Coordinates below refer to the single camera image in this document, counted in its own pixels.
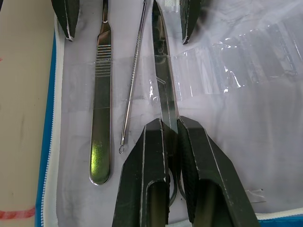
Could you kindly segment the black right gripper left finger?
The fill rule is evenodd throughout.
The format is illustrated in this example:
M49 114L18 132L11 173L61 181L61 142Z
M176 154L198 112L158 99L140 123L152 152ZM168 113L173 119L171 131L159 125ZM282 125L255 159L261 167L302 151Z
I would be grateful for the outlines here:
M146 124L122 166L112 225L164 227L169 219L175 133L161 119Z

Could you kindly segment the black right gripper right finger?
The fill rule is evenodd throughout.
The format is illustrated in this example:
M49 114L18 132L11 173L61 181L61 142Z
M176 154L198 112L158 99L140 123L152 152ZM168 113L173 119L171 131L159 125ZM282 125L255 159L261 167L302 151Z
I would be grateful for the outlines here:
M194 227L260 224L232 161L197 121L178 118L178 152L189 222Z

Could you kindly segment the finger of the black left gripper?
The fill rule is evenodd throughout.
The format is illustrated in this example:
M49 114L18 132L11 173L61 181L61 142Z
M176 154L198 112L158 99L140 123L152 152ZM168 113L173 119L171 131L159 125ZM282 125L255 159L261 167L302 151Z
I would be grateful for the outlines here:
M196 25L201 9L201 0L180 1L182 44L187 44Z
M80 0L51 0L65 38L73 42L80 13Z

